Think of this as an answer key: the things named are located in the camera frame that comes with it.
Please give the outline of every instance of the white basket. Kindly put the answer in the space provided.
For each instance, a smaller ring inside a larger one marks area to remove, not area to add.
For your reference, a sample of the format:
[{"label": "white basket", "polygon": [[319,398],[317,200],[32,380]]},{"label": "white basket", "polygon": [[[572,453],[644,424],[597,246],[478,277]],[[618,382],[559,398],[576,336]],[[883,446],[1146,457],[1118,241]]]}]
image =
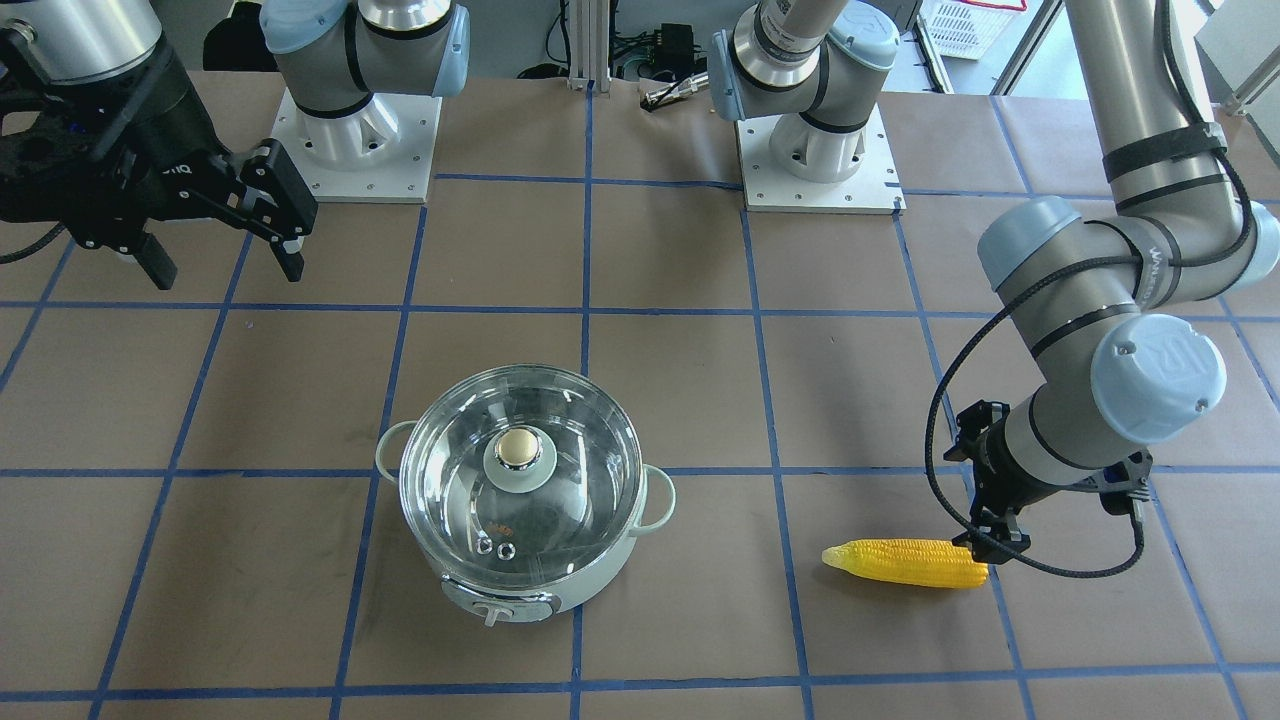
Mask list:
[{"label": "white basket", "polygon": [[1025,12],[1025,0],[933,0],[925,8],[925,18],[938,53],[977,60],[991,49],[1009,22]]}]

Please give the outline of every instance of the white pot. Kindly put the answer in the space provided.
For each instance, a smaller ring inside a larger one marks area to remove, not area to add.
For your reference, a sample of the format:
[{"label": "white pot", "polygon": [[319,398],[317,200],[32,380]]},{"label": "white pot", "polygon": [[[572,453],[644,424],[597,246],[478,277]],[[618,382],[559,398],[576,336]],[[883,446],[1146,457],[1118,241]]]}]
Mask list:
[{"label": "white pot", "polygon": [[[630,419],[586,378],[508,365],[445,392],[419,420],[401,460],[404,519],[463,610],[494,623],[535,623],[600,592],[636,538],[676,507],[671,478],[640,461]],[[650,477],[671,501],[643,525]]]}]

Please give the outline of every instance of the yellow corn cob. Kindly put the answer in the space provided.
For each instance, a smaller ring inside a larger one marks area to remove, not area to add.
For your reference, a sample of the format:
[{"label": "yellow corn cob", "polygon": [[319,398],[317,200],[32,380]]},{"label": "yellow corn cob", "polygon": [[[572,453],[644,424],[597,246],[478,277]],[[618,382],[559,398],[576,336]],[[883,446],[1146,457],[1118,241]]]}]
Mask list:
[{"label": "yellow corn cob", "polygon": [[978,588],[987,582],[987,564],[948,541],[860,539],[822,551],[822,561],[860,578],[924,585]]}]

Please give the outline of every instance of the pot lid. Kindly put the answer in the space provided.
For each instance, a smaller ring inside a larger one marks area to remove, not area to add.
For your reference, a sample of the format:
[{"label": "pot lid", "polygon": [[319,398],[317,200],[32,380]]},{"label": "pot lid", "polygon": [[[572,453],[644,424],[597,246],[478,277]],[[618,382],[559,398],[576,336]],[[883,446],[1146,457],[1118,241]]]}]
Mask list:
[{"label": "pot lid", "polygon": [[508,365],[422,415],[401,461],[401,505],[454,580],[527,591],[625,536],[640,473],[635,429],[604,391],[558,368]]}]

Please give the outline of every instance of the pot handle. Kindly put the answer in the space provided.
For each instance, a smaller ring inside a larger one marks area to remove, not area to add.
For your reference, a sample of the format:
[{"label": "pot handle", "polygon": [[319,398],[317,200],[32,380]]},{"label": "pot handle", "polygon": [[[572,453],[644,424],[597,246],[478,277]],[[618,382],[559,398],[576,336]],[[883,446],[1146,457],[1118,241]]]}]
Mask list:
[{"label": "pot handle", "polygon": [[631,530],[627,532],[627,534],[630,534],[634,538],[637,538],[640,536],[648,536],[649,533],[662,528],[663,525],[667,524],[667,520],[671,520],[672,514],[676,512],[676,483],[671,480],[671,475],[664,473],[662,468],[655,468],[653,465],[645,465],[644,474],[645,474],[645,482],[648,482],[648,479],[652,478],[653,475],[657,475],[659,479],[667,483],[667,489],[671,491],[671,505],[667,506],[667,511],[662,514],[662,518],[658,518],[653,523],[649,523],[648,525],[632,527]]},{"label": "pot handle", "polygon": [[387,469],[387,464],[383,462],[383,451],[387,450],[387,441],[403,433],[404,430],[412,428],[416,424],[417,420],[404,420],[403,423],[396,423],[394,425],[387,428],[387,432],[383,433],[383,437],[378,438],[378,450],[374,451],[374,465],[378,468],[378,474],[389,480],[392,484],[396,484],[396,475],[393,475],[392,471]]}]

